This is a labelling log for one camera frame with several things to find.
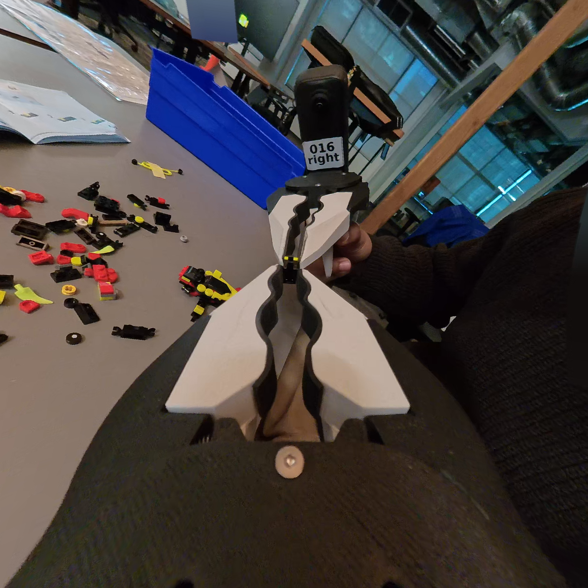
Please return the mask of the lego instruction booklet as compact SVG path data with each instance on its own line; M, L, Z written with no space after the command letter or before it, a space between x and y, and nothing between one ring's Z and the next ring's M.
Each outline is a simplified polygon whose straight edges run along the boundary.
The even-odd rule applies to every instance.
M34 145L129 143L105 118L63 91L1 79L1 130Z

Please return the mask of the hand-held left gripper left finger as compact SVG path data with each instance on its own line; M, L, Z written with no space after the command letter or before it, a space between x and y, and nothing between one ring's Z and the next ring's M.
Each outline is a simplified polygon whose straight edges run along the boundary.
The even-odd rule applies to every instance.
M276 394L269 334L281 296L282 268L270 266L210 314L165 403L169 413L230 418L247 440L255 438Z

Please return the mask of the person's right forearm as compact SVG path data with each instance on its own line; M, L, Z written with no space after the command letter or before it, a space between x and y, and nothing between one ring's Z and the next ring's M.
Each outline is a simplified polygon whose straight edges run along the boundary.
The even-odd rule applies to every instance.
M388 316L443 327L451 317L566 343L572 259L587 187L542 196L453 247L368 238L371 253L336 285Z

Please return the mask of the clear plastic bag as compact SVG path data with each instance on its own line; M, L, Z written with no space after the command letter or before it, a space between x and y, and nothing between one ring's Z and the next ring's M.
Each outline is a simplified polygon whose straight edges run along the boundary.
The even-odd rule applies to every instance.
M15 18L116 100L147 105L148 73L105 38L35 1L1 1L1 10Z

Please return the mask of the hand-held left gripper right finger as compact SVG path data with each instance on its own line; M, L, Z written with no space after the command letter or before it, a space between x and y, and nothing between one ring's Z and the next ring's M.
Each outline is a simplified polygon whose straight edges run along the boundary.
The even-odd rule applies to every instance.
M307 270L296 282L305 351L303 400L322 440L343 423L405 415L410 403L365 315Z

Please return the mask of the partly built lego model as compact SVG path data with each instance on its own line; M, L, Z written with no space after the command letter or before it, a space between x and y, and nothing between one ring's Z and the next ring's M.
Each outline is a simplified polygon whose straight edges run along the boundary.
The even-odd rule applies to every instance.
M184 267L179 273L181 289L196 299L190 314L191 322L197 321L208 308L216 309L236 295L241 289L231 286L219 270L209 271L193 266Z

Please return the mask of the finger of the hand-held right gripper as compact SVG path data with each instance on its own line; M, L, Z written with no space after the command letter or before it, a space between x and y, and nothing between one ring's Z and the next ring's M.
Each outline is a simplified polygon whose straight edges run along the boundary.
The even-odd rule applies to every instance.
M334 244L349 230L351 192L336 192L320 197L321 208L305 224L299 242L299 268L307 268L323 258L326 270L332 270Z
M304 194L272 194L268 197L268 217L273 249L280 266L286 258L299 257L301 224L307 215Z

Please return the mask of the scattered loose lego pieces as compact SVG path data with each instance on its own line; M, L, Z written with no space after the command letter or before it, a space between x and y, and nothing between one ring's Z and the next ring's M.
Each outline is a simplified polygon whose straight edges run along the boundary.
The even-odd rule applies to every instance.
M1 216L18 221L11 229L11 233L19 238L18 245L33 251L28 256L33 265L55 265L51 279L63 284L65 306L74 309L85 325L98 322L99 317L91 304L75 299L77 290L71 282L90 277L97 284L101 301L116 299L115 285L119 274L108 266L105 256L119 251L123 242L108 237L103 227L115 226L114 234L120 238L141 230L157 234L158 227L166 232L179 232L178 225L171 222L171 216L163 212L154 213L154 224L140 215L126 215L120 209L119 201L99 195L99 187L99 182L95 182L78 195L93 202L103 219L83 210L68 208L62 210L60 220L47 224L32 222L30 211L24 207L26 202L44 202L43 195L1 187Z

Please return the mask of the blue plastic bin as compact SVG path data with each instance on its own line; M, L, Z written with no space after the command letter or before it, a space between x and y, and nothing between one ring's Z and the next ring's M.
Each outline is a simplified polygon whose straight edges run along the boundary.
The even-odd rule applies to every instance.
M146 119L259 207L305 173L303 151L211 73L152 50Z

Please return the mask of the blue ribbed plastic object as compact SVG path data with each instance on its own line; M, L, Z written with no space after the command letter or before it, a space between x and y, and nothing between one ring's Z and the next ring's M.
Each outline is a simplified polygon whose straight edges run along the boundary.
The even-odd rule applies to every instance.
M453 205L440 210L421 222L407 238L404 247L419 245L451 248L459 243L480 238L489 228L465 205Z

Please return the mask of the dark wall screen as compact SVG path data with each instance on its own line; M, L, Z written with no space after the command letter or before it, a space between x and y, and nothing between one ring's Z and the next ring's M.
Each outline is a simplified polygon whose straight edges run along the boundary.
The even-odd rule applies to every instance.
M235 1L239 42L272 61L299 7L299 1Z

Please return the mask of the wooden-edged standing desk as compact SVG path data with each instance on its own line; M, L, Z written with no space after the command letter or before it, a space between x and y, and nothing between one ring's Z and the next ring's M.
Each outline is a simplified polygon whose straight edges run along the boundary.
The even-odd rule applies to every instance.
M338 65L346 71L350 133L360 129L366 136L394 145L403 135L403 116L390 96L364 73L349 50L321 25L313 28L310 40L302 46L311 60L310 68Z

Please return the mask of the person's right hand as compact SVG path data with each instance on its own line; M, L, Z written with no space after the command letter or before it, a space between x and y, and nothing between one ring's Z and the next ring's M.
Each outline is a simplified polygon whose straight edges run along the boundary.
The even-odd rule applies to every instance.
M331 278L346 276L355 265L365 261L372 250L371 236L352 222L349 230L334 244Z

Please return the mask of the silver ventilation ducts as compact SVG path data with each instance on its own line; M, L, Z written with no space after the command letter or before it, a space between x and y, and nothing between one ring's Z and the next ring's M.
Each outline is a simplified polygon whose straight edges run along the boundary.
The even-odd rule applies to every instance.
M501 45L515 52L525 48L566 1L466 1L475 9L479 26L467 38L485 63ZM556 112L587 105L587 21L584 21L531 77L535 90Z

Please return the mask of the wooden ceiling beam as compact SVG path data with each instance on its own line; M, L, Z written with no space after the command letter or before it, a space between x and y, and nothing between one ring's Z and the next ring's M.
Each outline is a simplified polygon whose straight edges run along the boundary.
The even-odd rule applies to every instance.
M587 1L568 1L485 89L438 143L361 223L373 235L427 183L587 20Z

